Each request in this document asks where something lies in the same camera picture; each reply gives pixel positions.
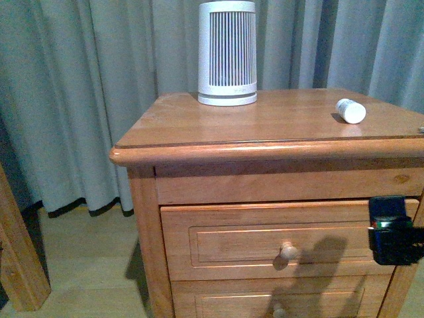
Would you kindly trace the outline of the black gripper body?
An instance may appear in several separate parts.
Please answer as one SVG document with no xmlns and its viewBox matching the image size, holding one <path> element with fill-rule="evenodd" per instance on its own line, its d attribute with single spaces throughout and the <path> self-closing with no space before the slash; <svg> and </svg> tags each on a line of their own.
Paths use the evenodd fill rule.
<svg viewBox="0 0 424 318">
<path fill-rule="evenodd" d="M 404 196 L 372 197 L 368 209 L 368 241 L 377 264 L 410 266 L 423 258 L 423 227 L 413 226 Z"/>
</svg>

